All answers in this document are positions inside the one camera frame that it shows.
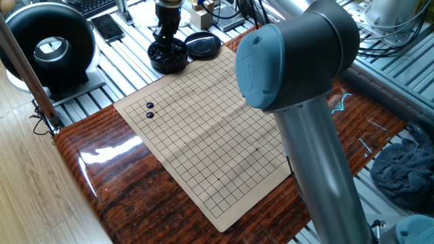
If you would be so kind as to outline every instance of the black phone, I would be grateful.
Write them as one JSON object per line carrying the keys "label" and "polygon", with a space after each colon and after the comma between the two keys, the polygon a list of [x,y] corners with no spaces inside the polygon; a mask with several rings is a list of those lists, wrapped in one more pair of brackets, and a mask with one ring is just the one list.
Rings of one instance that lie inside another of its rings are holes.
{"label": "black phone", "polygon": [[125,33],[108,14],[93,18],[91,21],[96,31],[106,43],[125,37]]}

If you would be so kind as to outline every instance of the gray robot arm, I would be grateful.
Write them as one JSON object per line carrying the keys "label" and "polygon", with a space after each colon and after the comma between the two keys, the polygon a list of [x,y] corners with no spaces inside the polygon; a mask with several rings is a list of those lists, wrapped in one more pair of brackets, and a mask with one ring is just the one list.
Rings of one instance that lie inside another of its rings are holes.
{"label": "gray robot arm", "polygon": [[274,114],[321,243],[373,244],[326,101],[331,79],[357,55],[357,26],[333,1],[271,3],[281,13],[291,9],[286,18],[302,14],[243,38],[235,63],[240,91]]}

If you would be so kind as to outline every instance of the wooden table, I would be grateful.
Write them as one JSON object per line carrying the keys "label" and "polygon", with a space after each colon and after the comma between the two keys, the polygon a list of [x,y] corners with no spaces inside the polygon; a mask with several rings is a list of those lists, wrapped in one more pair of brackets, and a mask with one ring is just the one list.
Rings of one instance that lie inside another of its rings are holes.
{"label": "wooden table", "polygon": [[[226,44],[236,52],[242,36]],[[353,175],[405,123],[342,79],[328,98]],[[291,178],[220,233],[113,105],[68,126],[56,147],[114,243],[288,243],[310,220]]]}

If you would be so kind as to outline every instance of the blue cloth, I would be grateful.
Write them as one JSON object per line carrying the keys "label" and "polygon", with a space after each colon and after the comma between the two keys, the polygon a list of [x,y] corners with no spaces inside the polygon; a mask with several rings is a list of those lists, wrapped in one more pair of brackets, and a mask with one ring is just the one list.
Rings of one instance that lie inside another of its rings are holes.
{"label": "blue cloth", "polygon": [[414,140],[386,147],[375,159],[371,178],[399,207],[426,211],[434,208],[434,145],[416,123],[409,123]]}

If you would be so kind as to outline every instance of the cable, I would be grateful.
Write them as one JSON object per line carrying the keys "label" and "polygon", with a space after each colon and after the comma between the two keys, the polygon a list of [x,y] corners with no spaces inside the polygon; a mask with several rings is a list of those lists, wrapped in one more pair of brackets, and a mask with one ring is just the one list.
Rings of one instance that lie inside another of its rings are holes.
{"label": "cable", "polygon": [[422,26],[423,26],[423,24],[425,22],[427,14],[428,14],[428,8],[424,8],[422,19],[420,20],[420,23],[419,23],[418,27],[417,27],[416,31],[413,33],[413,35],[410,38],[410,40],[406,44],[401,45],[399,47],[389,47],[389,48],[386,48],[386,49],[374,49],[374,48],[362,48],[361,47],[359,49],[363,50],[363,51],[367,51],[367,52],[383,52],[383,53],[382,54],[367,54],[367,53],[358,52],[358,54],[360,56],[367,56],[367,57],[371,57],[371,58],[383,58],[383,57],[390,56],[392,54],[396,54],[397,52],[401,51],[404,47],[406,47],[408,44],[410,44],[411,42],[413,42],[413,40],[415,40],[415,38],[419,35],[419,32],[422,29]]}
{"label": "cable", "polygon": [[222,9],[222,4],[220,4],[220,6],[218,6],[218,18],[217,18],[217,23],[220,20],[220,10]]}
{"label": "cable", "polygon": [[[36,115],[31,115],[29,118],[36,118],[39,119],[38,122],[36,123],[35,127],[33,128],[33,133],[38,135],[38,136],[44,136],[46,134],[49,134],[52,139],[54,138],[54,131],[51,129],[47,117],[45,117],[45,115],[43,114],[42,110],[39,108],[39,106],[36,105],[36,102],[34,100],[32,100],[33,106],[35,106],[35,113]],[[48,131],[46,131],[45,133],[38,133],[36,132],[36,128],[38,127],[38,125],[40,124],[40,122],[43,121],[45,123],[45,125],[48,127]]]}
{"label": "cable", "polygon": [[264,14],[265,24],[270,24],[270,19],[269,16],[267,15],[267,12],[265,11],[264,5],[262,4],[262,0],[259,0],[259,5],[262,8],[262,13]]}
{"label": "cable", "polygon": [[252,17],[253,17],[253,20],[255,22],[256,30],[258,30],[259,29],[258,20],[256,19],[256,12],[255,12],[255,9],[254,9],[254,6],[253,6],[253,1],[250,1],[250,7],[253,9],[253,16]]}
{"label": "cable", "polygon": [[399,32],[402,31],[403,29],[407,28],[407,26],[408,26],[408,25],[406,25],[406,26],[404,26],[403,28],[401,28],[401,29],[395,31],[394,33],[390,33],[390,34],[385,35],[385,36],[382,36],[382,37],[360,38],[360,39],[361,39],[361,40],[377,40],[377,39],[384,39],[384,38],[391,37],[391,36],[393,36],[393,35],[399,33]]}
{"label": "cable", "polygon": [[306,201],[304,200],[303,194],[301,194],[301,191],[298,188],[297,179],[296,179],[295,173],[292,171],[292,166],[291,166],[291,163],[290,163],[290,158],[288,156],[286,156],[286,161],[288,161],[288,165],[290,165],[291,177],[292,177],[292,180],[294,181],[294,185],[296,186],[298,194],[300,195],[301,200],[303,201],[303,203],[306,204]]}
{"label": "cable", "polygon": [[265,24],[264,19],[262,18],[262,16],[259,13],[258,6],[256,6],[255,0],[250,0],[250,3],[253,4],[252,9],[253,9],[253,14],[255,15],[255,17],[256,17],[256,12],[255,12],[255,8],[256,8],[256,11],[258,11],[258,15],[260,17],[260,20],[262,21],[262,23]]}
{"label": "cable", "polygon": [[244,9],[244,7],[245,7],[245,3],[243,4],[243,7],[242,8],[240,8],[235,14],[233,14],[232,16],[227,16],[227,17],[222,17],[222,16],[220,16],[220,15],[215,15],[215,14],[213,14],[210,10],[208,10],[204,5],[203,5],[203,1],[200,3],[200,5],[202,6],[202,8],[206,11],[206,12],[208,12],[209,14],[211,14],[213,17],[217,17],[217,18],[221,18],[221,19],[223,19],[223,20],[230,20],[231,18],[234,18],[235,16],[237,16],[237,15],[239,15],[240,13],[241,13],[241,11],[243,11],[243,9]]}

